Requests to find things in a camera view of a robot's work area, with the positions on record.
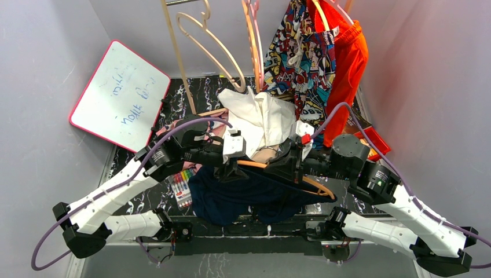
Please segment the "navy blue shorts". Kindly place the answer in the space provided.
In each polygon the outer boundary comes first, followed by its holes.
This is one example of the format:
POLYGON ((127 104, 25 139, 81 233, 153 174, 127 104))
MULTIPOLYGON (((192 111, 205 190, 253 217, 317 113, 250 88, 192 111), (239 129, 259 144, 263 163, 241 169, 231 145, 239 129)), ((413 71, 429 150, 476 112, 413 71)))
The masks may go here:
POLYGON ((194 214, 214 225, 227 226, 253 209, 262 223, 273 224, 293 217, 307 205, 338 201, 336 196, 307 193, 291 182, 276 181, 255 170, 243 171, 248 179, 220 182, 213 167, 202 166, 188 181, 194 214))

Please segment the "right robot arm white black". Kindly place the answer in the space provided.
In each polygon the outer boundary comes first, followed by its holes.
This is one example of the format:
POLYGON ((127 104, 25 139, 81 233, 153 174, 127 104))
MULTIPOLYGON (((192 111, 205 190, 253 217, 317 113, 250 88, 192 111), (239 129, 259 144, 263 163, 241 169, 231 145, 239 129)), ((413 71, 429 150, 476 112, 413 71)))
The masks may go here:
POLYGON ((264 171, 299 184, 305 175, 349 183, 348 192, 375 206, 400 225, 394 226, 335 207, 326 221, 308 221, 309 240, 367 240, 405 254, 426 271, 451 277, 470 271, 472 258, 466 248, 477 242, 471 227, 451 228, 430 216, 430 210, 412 197, 399 176, 368 160, 369 148, 356 136, 337 136, 327 156, 303 153, 302 139, 287 140, 264 171))

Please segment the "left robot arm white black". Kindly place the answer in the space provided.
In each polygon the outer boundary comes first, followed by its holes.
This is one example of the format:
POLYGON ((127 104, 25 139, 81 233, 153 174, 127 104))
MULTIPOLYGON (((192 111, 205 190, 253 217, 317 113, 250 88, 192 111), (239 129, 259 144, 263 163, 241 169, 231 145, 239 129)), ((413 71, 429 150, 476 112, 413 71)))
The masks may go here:
POLYGON ((165 242, 176 228, 161 208, 146 213, 116 215, 135 195, 179 173, 186 162, 211 166, 226 180, 243 178, 234 161, 246 153, 239 129, 229 127, 222 137, 208 134, 212 117, 193 116, 162 133, 110 180, 80 200, 53 207, 57 224, 70 252, 87 258, 106 244, 150 237, 165 242))

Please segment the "orange hanger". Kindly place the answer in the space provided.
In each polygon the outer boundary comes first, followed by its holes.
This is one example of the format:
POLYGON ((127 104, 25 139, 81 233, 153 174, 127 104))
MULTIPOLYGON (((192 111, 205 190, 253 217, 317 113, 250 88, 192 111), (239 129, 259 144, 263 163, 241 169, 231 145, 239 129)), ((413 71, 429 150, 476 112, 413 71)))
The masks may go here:
MULTIPOLYGON (((272 151, 277 152, 279 150, 279 145, 262 147, 261 150, 259 151, 259 153, 261 153, 263 149, 271 149, 272 151)), ((260 162, 254 161, 254 160, 249 161, 249 160, 244 160, 244 159, 239 159, 237 161, 237 163, 238 163, 238 165, 241 165, 241 166, 249 166, 249 167, 255 167, 255 168, 259 168, 259 169, 265 169, 268 166, 268 164, 266 164, 266 163, 260 163, 260 162)), ((303 189, 302 191, 309 193, 309 194, 312 194, 312 195, 328 196, 332 200, 334 200, 334 198, 335 198, 334 193, 330 189, 328 189, 326 186, 324 186, 324 185, 320 184, 319 182, 314 181, 310 178, 307 178, 307 177, 303 177, 302 181, 304 181, 307 184, 312 185, 315 188, 317 188, 316 192, 307 191, 305 189, 303 189)))

